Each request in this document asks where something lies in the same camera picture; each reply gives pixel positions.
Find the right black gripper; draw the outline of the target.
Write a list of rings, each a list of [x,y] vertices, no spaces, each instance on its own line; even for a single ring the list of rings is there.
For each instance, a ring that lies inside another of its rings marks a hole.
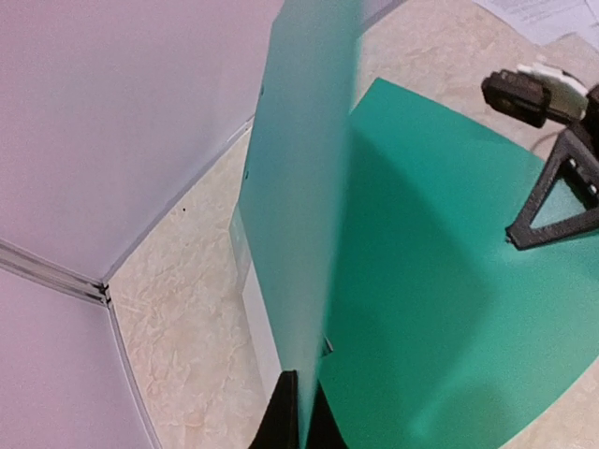
[[[562,131],[513,224],[520,251],[598,232],[599,85],[586,95],[584,117]]]

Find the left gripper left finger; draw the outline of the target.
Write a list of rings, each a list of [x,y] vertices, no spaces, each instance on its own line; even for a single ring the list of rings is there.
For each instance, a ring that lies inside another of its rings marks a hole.
[[[297,449],[299,447],[298,374],[283,371],[250,449]]]

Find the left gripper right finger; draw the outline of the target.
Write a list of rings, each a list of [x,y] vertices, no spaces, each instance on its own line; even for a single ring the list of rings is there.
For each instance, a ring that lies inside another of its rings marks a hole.
[[[314,395],[313,414],[310,422],[307,449],[347,449],[321,383]]]

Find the green file folder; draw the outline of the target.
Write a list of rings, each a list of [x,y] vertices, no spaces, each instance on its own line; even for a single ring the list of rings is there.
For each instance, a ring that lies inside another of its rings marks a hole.
[[[358,1],[273,22],[237,215],[299,447],[321,383],[348,448],[498,448],[598,355],[598,232],[507,238],[547,160],[387,80]]]

